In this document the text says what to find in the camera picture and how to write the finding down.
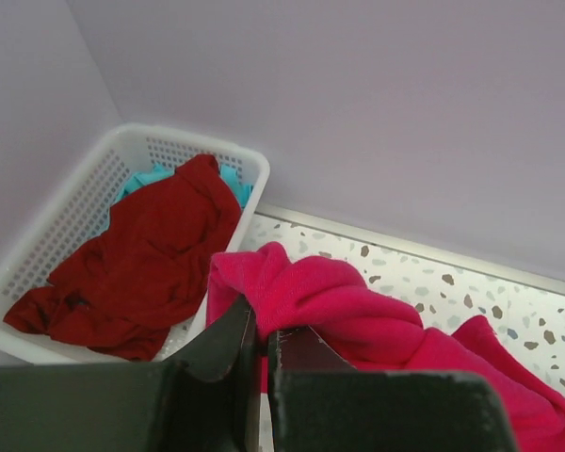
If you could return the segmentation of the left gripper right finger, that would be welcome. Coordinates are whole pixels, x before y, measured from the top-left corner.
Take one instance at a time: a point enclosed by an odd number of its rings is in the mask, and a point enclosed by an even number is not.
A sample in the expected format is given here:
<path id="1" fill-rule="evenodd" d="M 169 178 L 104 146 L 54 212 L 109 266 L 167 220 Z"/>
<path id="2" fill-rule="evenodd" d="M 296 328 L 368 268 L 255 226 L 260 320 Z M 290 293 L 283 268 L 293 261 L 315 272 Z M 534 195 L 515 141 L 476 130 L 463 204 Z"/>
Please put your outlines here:
<path id="1" fill-rule="evenodd" d="M 515 451 L 501 401 L 480 376 L 359 371 L 313 329 L 268 338 L 277 451 Z"/>

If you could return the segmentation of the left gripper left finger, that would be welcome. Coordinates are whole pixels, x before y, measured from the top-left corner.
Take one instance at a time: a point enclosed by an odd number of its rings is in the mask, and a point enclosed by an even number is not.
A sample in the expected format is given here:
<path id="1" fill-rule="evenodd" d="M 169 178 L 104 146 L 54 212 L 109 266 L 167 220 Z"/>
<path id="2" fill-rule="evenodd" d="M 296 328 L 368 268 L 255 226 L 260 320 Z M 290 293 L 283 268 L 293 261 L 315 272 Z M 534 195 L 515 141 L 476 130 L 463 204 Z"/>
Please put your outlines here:
<path id="1" fill-rule="evenodd" d="M 245 297 L 168 363 L 162 451 L 257 449 L 257 328 Z"/>

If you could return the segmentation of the pink red t-shirt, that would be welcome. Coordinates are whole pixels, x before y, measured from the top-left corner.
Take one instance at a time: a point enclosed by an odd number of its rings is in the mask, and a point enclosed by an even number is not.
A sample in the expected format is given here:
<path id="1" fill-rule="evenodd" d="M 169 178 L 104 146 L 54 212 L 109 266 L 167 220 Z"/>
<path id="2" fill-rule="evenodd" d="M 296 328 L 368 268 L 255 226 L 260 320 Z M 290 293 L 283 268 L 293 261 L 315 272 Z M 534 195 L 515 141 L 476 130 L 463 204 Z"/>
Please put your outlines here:
<path id="1" fill-rule="evenodd" d="M 206 322 L 238 296 L 255 312 L 261 339 L 311 327 L 360 370 L 479 374 L 500 395 L 521 450 L 565 451 L 565 397 L 515 360 L 482 315 L 451 334 L 427 328 L 414 307 L 370 290 L 350 264 L 321 256 L 291 262 L 277 242 L 212 257 Z"/>

